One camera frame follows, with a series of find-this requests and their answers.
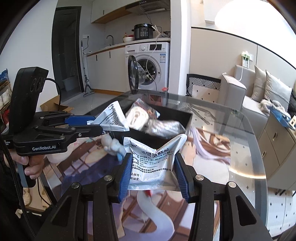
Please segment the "kitchen counter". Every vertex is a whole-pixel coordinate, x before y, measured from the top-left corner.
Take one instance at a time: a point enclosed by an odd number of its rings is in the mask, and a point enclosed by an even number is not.
[[[105,47],[103,49],[100,49],[100,50],[98,50],[96,52],[90,52],[90,53],[86,54],[86,56],[88,57],[88,56],[91,56],[91,55],[94,55],[94,54],[98,54],[98,53],[101,53],[101,52],[105,52],[105,51],[108,51],[108,50],[122,48],[122,47],[124,47],[126,45],[139,44],[139,43],[147,43],[147,42],[155,42],[156,40],[157,40],[157,42],[169,42],[170,41],[170,38],[142,39],[142,40],[135,40],[135,41],[121,43],[121,44],[115,44],[115,45],[108,46],[108,47]]]

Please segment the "cardboard box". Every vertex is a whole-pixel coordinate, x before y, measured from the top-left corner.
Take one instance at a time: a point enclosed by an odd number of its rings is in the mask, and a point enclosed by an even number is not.
[[[59,95],[40,105],[40,108],[42,111],[57,111],[58,107],[59,107]],[[63,110],[63,111],[67,111],[68,113],[71,113],[71,110],[73,109],[74,109],[73,107],[69,107],[67,105],[61,104],[59,110],[60,111]]]

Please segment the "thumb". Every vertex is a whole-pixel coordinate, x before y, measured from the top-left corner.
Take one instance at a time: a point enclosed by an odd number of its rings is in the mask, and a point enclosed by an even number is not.
[[[9,150],[11,158],[22,165],[27,165],[29,163],[29,158],[27,156],[19,156],[15,150]]]

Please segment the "blue gripper pad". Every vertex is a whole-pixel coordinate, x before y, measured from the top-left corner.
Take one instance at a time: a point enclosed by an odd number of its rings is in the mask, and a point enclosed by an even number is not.
[[[133,164],[133,155],[131,153],[127,153],[123,161],[125,161],[126,159],[127,163],[119,181],[119,202],[121,202],[126,197],[126,193],[128,191],[128,185],[131,177],[131,167]]]
[[[180,153],[177,153],[175,155],[175,173],[177,175],[178,184],[181,190],[182,197],[186,200],[186,202],[189,202],[190,194],[189,194],[189,182],[188,182],[188,176],[186,177],[186,174],[184,172],[186,167],[186,164],[183,160],[183,157]]]
[[[65,119],[69,126],[87,126],[87,121],[94,121],[96,118],[91,115],[72,115]]]

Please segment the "mop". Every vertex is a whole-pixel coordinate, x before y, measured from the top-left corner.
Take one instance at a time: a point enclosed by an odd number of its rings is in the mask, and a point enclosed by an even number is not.
[[[83,97],[86,97],[86,96],[89,96],[91,94],[94,94],[95,92],[90,87],[89,79],[87,78],[86,73],[85,73],[82,41],[81,41],[81,50],[82,50],[82,64],[83,64],[83,71],[84,71],[84,78],[85,78],[85,81],[84,81],[85,82],[85,89],[84,89]]]

